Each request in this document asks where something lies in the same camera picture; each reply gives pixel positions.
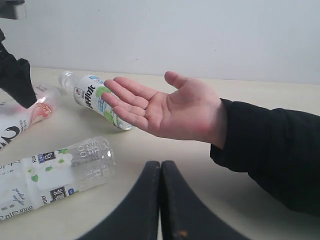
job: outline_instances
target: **black sleeve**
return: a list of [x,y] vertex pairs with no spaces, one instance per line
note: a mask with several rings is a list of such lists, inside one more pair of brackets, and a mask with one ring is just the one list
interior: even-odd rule
[[320,217],[320,116],[222,99],[227,111],[220,166],[245,172],[287,208]]

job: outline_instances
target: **hand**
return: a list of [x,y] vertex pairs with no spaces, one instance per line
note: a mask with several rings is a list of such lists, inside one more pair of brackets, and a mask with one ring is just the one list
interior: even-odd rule
[[196,78],[168,71],[164,78],[177,91],[167,94],[124,77],[106,80],[111,93],[102,99],[124,121],[154,136],[195,140],[223,148],[227,114],[215,91]]

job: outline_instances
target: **white table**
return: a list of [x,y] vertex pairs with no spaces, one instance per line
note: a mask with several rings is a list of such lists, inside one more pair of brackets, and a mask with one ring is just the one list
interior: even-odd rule
[[[62,69],[32,68],[33,82],[58,87]],[[172,92],[162,76],[75,71],[101,79],[130,77],[160,91]],[[287,108],[320,114],[320,85],[204,79],[219,96],[267,108]],[[0,100],[8,98],[4,92]],[[129,192],[148,160],[176,162],[200,199],[230,226],[254,240],[317,240],[320,219],[290,212],[265,193],[245,173],[231,172],[209,157],[210,146],[194,141],[154,137],[139,129],[120,132],[94,111],[63,95],[60,108],[30,127],[0,151],[7,164],[37,153],[50,152],[84,139],[106,136],[115,153],[117,173],[104,185],[29,211],[0,223],[1,239],[70,240],[104,219]]]

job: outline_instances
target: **finger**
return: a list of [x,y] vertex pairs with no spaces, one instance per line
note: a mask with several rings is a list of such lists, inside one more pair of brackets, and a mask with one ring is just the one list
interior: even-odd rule
[[128,111],[127,109],[121,107],[121,106],[115,106],[113,108],[113,111],[115,114],[119,116],[123,121],[131,124],[132,126],[135,126],[142,131],[148,130],[148,120],[140,115],[136,115],[133,112]]
[[146,109],[149,102],[141,96],[136,96],[119,83],[114,80],[106,80],[104,85],[109,88],[115,95],[117,95],[122,101],[132,105],[137,106],[142,109]]
[[122,107],[122,108],[126,109],[127,111],[129,111],[133,114],[142,116],[142,117],[144,117],[146,114],[146,111],[144,109],[142,109],[141,107],[132,106],[132,105],[122,101],[121,99],[117,98],[112,93],[104,92],[101,95],[101,98],[103,101],[105,101],[107,104],[109,104],[112,108],[117,107],[117,106]]
[[174,86],[176,89],[180,89],[188,81],[187,77],[173,71],[167,71],[164,74],[164,79],[168,84]]
[[153,88],[143,86],[140,83],[125,77],[116,77],[113,80],[135,96],[142,97],[148,101],[150,101],[150,99],[158,92]]

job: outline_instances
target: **plastic bottle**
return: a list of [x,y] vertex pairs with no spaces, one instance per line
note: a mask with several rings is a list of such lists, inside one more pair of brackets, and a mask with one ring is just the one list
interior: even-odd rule
[[27,109],[13,98],[0,102],[0,150],[31,125],[50,117],[58,107],[58,89],[47,84],[35,84],[33,89],[37,101]]
[[114,154],[102,136],[0,166],[0,221],[106,183]]
[[104,116],[109,122],[122,130],[131,130],[133,126],[119,118],[101,95],[104,92],[111,93],[110,89],[104,86],[104,82],[94,75],[86,75],[79,79],[73,72],[65,71],[59,75],[59,84],[74,100],[81,106],[90,108]]

